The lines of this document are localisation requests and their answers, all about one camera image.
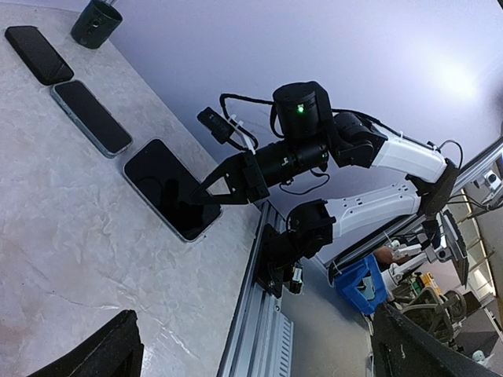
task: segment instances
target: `blue plastic container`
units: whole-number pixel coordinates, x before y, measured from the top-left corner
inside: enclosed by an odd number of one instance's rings
[[[375,288],[375,297],[372,300],[367,300],[357,289],[369,271]],[[334,283],[339,295],[343,296],[357,311],[367,316],[374,313],[377,306],[382,304],[387,297],[386,286],[373,254],[343,269],[335,278]]]

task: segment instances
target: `smartphone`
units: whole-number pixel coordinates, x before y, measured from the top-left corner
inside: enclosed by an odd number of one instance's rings
[[[185,241],[196,240],[222,213],[218,204],[191,203],[190,194],[200,183],[159,139],[150,141],[126,163],[124,175]]]
[[[35,26],[8,27],[6,38],[43,85],[72,79],[72,69]]]
[[[133,143],[133,138],[80,81],[51,88],[54,100],[105,157],[113,158]]]

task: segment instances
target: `black cable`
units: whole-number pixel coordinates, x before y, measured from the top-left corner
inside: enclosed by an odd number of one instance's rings
[[[468,201],[467,200],[464,200],[462,201],[462,203],[468,203],[468,204],[472,204],[476,207],[482,207],[483,209],[487,209],[487,206],[484,206],[483,204],[481,204],[478,200],[475,200],[473,199],[470,195],[466,195],[466,194],[457,194],[457,195],[453,195],[449,198],[449,200],[451,199],[454,199],[454,198],[468,198]]]
[[[226,117],[226,119],[233,124],[234,126],[237,127],[239,131],[241,131],[243,134],[247,135],[248,137],[251,138],[253,141],[253,148],[258,149],[259,148],[259,141],[253,134],[246,130],[244,127],[240,126],[234,119],[231,119],[229,116],[229,113],[227,111],[227,105],[226,105],[226,99],[234,99],[234,100],[239,100],[239,101],[245,101],[245,102],[251,102],[253,104],[268,104],[273,106],[274,102],[272,101],[266,101],[266,100],[260,100],[258,98],[251,98],[251,97],[246,97],[246,96],[240,96],[237,94],[231,94],[231,93],[222,93],[219,98],[220,106],[222,107],[223,115]]]
[[[311,187],[309,188],[308,190],[304,191],[304,192],[293,192],[293,191],[288,191],[288,190],[285,190],[283,188],[283,186],[285,186],[285,184],[283,183],[280,183],[280,190],[282,192],[286,192],[287,194],[290,194],[290,195],[297,195],[297,196],[302,196],[302,195],[306,195],[312,191],[314,191],[315,189],[319,189],[320,187],[322,186],[325,186],[327,183],[329,183],[330,181],[330,175],[329,174],[326,174],[326,173],[317,173],[315,171],[313,171],[312,169],[310,170],[311,174],[313,174],[316,178],[320,178],[320,177],[326,177],[327,179],[321,183],[320,185],[316,185],[314,187]]]
[[[424,234],[426,236],[431,236],[431,235],[435,235],[436,233],[438,232],[438,229],[436,230],[430,230],[428,231],[427,229],[425,230],[421,230],[417,233],[404,233],[404,234],[397,234],[396,236],[397,237],[400,237],[400,236],[404,236],[404,237],[414,237],[414,236],[417,236],[418,234]]]
[[[259,141],[257,140],[257,138],[255,136],[253,136],[253,134],[246,130],[244,127],[240,126],[239,124],[237,125],[237,129],[239,131],[241,131],[243,134],[247,135],[248,137],[250,137],[251,141],[253,141],[253,148],[256,150],[259,148]]]
[[[281,135],[279,132],[276,131],[276,117],[277,117],[276,107],[273,106],[272,108],[270,108],[270,117],[269,117],[270,130],[274,134],[274,136],[277,137],[278,139],[284,139],[285,136]]]
[[[472,206],[475,206],[477,208],[480,208],[482,210],[486,210],[487,207],[483,206],[483,205],[480,205],[480,204],[477,204],[477,203],[473,203],[473,202],[470,202],[470,201],[463,201],[463,200],[459,200],[459,201],[456,201],[456,202],[448,202],[447,204],[471,204]]]
[[[438,148],[438,150],[441,152],[442,151],[442,148],[444,145],[446,144],[455,144],[457,145],[457,147],[459,148],[459,154],[460,154],[460,159],[459,159],[459,165],[457,166],[459,169],[461,169],[461,166],[463,165],[463,147],[461,147],[461,144],[459,144],[457,141],[455,140],[445,140]]]
[[[478,216],[482,216],[483,214],[488,214],[489,212],[492,212],[493,210],[500,210],[501,208],[503,208],[503,203],[499,203],[496,207],[488,207],[478,213],[473,213],[473,214],[469,215],[467,217],[467,219],[477,218]]]
[[[240,145],[239,143],[236,143],[233,139],[229,139],[227,142],[229,144],[231,144],[238,151],[242,151],[242,152],[247,151],[247,149],[243,145]]]

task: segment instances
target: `metal frame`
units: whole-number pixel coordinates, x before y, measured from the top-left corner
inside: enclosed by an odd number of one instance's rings
[[[254,282],[264,226],[271,224],[282,232],[285,220],[269,202],[262,204],[261,211],[218,377],[291,375],[293,323],[281,313],[281,299],[267,294]]]
[[[474,159],[472,159],[469,163],[467,163],[463,169],[459,177],[456,180],[456,184],[454,185],[453,192],[457,192],[461,190],[467,183],[474,181],[478,176],[483,174],[487,169],[489,169],[496,158],[501,155],[501,150],[503,149],[503,137],[500,137],[497,141],[495,141],[491,146],[486,148],[484,151],[479,153]],[[360,258],[365,254],[368,254],[369,250],[381,245],[386,240],[386,234],[400,234],[401,232],[410,232],[419,226],[425,219],[425,216],[417,216],[411,215],[403,218],[399,221],[395,221],[390,225],[385,225],[383,228],[378,229],[374,233],[372,233],[366,242],[361,244],[358,247],[355,247],[354,250],[344,255],[342,258],[338,258],[338,256],[333,259],[325,262],[325,267],[329,267],[330,264],[335,260],[338,265],[343,263],[350,262],[354,260],[354,258]]]

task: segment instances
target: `workbench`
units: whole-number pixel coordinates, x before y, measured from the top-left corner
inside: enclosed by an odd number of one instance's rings
[[[2,32],[38,27],[134,143],[106,159],[0,38],[0,375],[40,369],[122,309],[138,314],[142,376],[216,375],[259,210],[224,206],[194,243],[163,223],[125,162],[158,137],[200,180],[216,163],[110,42],[73,41],[77,17],[0,4]]]

